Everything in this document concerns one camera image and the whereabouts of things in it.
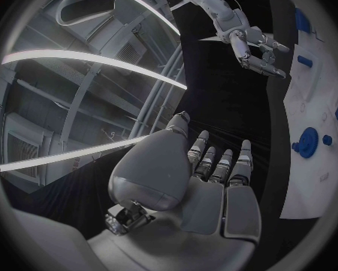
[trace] curved light strip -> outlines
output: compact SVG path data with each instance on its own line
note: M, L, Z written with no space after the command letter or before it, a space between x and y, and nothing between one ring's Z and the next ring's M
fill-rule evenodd
M137 137L131 140L123 140L121 142L107 143L101 146L93 146L91 148L80 149L78 151L72 151L72 152L65 152L63 154L58 154L58 155L48 155L46 157L33 158L32 160L17 161L15 163L9 163L9 164L0 164L0 172L7 172L8 170L23 169L24 167L35 167L35 166L39 166L42 164L54 163L56 161L64 161L64 160L69 160L71 158L82 157L83 155L95 154L96 152L102 152L108 149L115 149L121 146L127 146L133 143L138 143L144 138L146 138L147 136L148 135L145 135L143 137Z
M146 4L142 0L134 0L134 1L136 1L140 5L144 6L146 9L150 10L153 14L157 15L157 17L160 18L161 20L163 20L163 22L166 23L171 29L173 29L176 34L180 35L179 30L173 24L171 24L168 21L168 19L166 19L162 14L160 14L158 11L156 11L153 7L149 6L148 4Z
M116 66L116 67L124 68L127 70L131 70L134 72L138 72L138 73L150 76L152 78L163 80L166 83L170 83L174 86L178 86L181 89L186 89L186 86L184 84L181 84L173 79L167 78L165 76L162 76L160 74L157 74L145 68L141 68L136 65L122 62L120 60L115 60L115 59L108 58L108 57L103 57L103 56L83 53L83 52L76 52L76 51L51 50L51 49L22 51L22 52L17 52L17 53L6 55L2 61L2 64L17 61L17 60L30 59L30 58L69 58L69 59L87 60L87 61Z

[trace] white light strip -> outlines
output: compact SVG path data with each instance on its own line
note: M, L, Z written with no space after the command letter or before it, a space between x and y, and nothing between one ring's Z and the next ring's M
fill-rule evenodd
M69 59L87 60L138 72L150 76L152 78L163 80L166 83L178 86L181 89L186 89L186 86L184 84L181 84L173 79L167 78L165 76L162 76L145 68L141 68L130 63L122 62L120 60L115 60L112 58L84 52L51 50L51 49L22 51L6 55L2 61L2 64L30 58L69 58Z
M134 0L134 1L136 1L140 5L144 6L146 9L150 10L153 14L157 15L157 17L160 18L161 20L163 20L163 22L166 23L171 29L173 29L176 34L180 35L179 30L173 24L171 24L168 21L168 19L166 19L162 14L160 14L158 11L156 11L153 7L149 6L148 4L146 4L142 0Z
M34 166L39 166L42 164L54 163L56 161L64 161L64 160L69 160L71 158L82 157L83 155L95 154L96 152L102 152L108 149L115 149L121 146L127 146L133 143L138 143L146 137L148 137L148 135L145 135L143 137L137 137L131 140L122 140L120 142L107 143L101 146L93 146L91 148L80 149L78 151L65 152L63 154L58 154L58 155L48 155L47 157L33 158L32 160L17 161L15 163L9 163L9 164L0 164L0 172L7 172L8 170L23 169L24 167L34 167Z

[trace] robotic hand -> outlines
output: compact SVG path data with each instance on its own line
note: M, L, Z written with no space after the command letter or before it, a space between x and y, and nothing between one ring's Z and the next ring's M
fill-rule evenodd
M208 14L213 20L217 36L222 42L232 44L236 58L242 67L262 75L279 78L286 77L285 72L272 65L275 61L272 49L288 52L289 48L264 35L258 27L250 27L249 21L242 10L232 10L224 0L183 1L199 5ZM251 54L248 43L260 47L263 52L262 59Z

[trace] robotic arm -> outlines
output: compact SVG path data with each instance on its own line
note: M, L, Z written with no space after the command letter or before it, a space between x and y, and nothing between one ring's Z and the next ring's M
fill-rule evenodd
M250 27L249 21L240 9L232 10L224 0L184 0L200 6L213 20L219 39L231 44L238 62L242 67L251 69L262 75L285 78L286 74L272 64L275 56L272 49L288 52L289 48L267 37L260 28ZM260 47L262 59L253 56L248 43Z

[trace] blue handle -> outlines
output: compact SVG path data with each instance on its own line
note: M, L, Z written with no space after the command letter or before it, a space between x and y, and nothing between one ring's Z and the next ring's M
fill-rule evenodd
M303 56L298 56L298 62L299 63L302 63L308 67L312 67L313 66L313 62L311 60L309 60L308 58L306 57L303 57Z

